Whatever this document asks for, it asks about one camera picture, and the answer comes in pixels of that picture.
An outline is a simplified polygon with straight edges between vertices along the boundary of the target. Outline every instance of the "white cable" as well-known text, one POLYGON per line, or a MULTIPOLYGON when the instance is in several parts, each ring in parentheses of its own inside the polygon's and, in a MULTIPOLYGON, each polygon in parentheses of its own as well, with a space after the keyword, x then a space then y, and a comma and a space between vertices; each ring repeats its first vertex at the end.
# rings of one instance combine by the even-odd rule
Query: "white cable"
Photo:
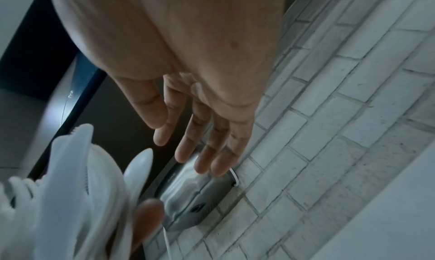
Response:
POLYGON ((166 233, 166 229, 164 227, 163 227, 163 236, 164 236, 164 242, 166 243, 166 250, 168 251, 169 260, 172 260, 171 246, 169 245, 168 234, 166 233))
POLYGON ((233 169, 230 169, 231 174, 234 177, 234 180, 236 181, 236 184, 234 185, 235 187, 239 185, 239 178, 237 177, 236 173, 234 172, 233 169))

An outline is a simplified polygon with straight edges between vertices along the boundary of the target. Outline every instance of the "skin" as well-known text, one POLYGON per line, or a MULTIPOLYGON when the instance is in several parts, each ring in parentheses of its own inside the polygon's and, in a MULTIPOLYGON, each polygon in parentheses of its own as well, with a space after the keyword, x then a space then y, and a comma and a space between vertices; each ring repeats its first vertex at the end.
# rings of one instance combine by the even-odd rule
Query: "skin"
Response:
MULTIPOLYGON (((237 163, 271 73, 284 0, 53 4, 78 48, 115 80, 144 122, 155 129, 157 145, 168 142, 186 98, 192 97, 193 114, 175 151, 176 160, 188 160, 213 120, 196 171, 211 169, 219 176, 237 163), (163 97, 153 81, 160 77, 163 97)), ((158 211, 145 210, 145 216, 158 211)), ((149 232, 147 225, 138 228, 149 232)))

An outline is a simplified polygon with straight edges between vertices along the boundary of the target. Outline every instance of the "finger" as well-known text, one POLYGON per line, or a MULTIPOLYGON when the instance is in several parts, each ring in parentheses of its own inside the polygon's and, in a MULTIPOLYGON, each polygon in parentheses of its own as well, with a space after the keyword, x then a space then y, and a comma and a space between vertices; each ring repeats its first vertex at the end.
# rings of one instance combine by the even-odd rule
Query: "finger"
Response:
POLYGON ((175 150, 175 159, 179 163, 185 163, 198 145, 208 122, 212 116, 212 110, 207 105, 193 100, 192 117, 187 125, 186 132, 175 150))
POLYGON ((211 170, 214 175, 224 175, 237 163, 248 145, 253 126, 253 119, 244 123, 230 122, 230 135, 227 143, 212 162, 211 170))
POLYGON ((136 210, 133 223, 133 242, 131 252, 134 252, 163 221, 164 206, 157 199, 149 199, 141 203, 136 210))
POLYGON ((213 114, 213 128, 207 144, 198 156, 195 162, 195 170, 199 174, 207 173, 212 165, 212 161, 216 158, 219 151, 227 140, 230 130, 230 125, 227 119, 222 118, 218 114, 213 114))
POLYGON ((178 119, 183 112, 187 98, 186 94, 172 89, 171 87, 167 86, 166 82, 163 92, 164 101, 168 108, 168 119, 162 127, 156 129, 154 132, 154 143, 158 146, 165 145, 170 139, 177 125, 178 119))
POLYGON ((161 127, 168 119, 168 109, 153 81, 114 77, 133 108, 152 129, 161 127))

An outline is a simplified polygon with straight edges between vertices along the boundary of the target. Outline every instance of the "palm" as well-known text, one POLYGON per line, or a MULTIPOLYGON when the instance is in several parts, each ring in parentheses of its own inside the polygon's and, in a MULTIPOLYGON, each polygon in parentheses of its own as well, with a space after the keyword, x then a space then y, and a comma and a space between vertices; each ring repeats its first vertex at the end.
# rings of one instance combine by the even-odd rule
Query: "palm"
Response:
POLYGON ((144 121, 158 128, 156 144, 167 142, 186 96, 193 96, 177 160, 189 157, 213 117, 197 170, 211 165, 221 174, 237 162, 271 70, 283 0, 53 2, 80 50, 114 78, 144 121), (165 102, 151 81, 163 75, 165 102))

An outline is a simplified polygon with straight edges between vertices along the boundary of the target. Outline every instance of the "tiled wall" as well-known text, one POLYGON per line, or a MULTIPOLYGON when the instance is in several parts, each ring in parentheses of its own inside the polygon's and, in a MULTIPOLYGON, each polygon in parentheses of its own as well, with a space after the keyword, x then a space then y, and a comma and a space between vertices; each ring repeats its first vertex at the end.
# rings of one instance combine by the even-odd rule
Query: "tiled wall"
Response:
MULTIPOLYGON (((435 0, 297 0, 284 21, 241 184, 174 260, 307 260, 435 137, 435 0)), ((159 231, 145 254, 164 252, 159 231)))

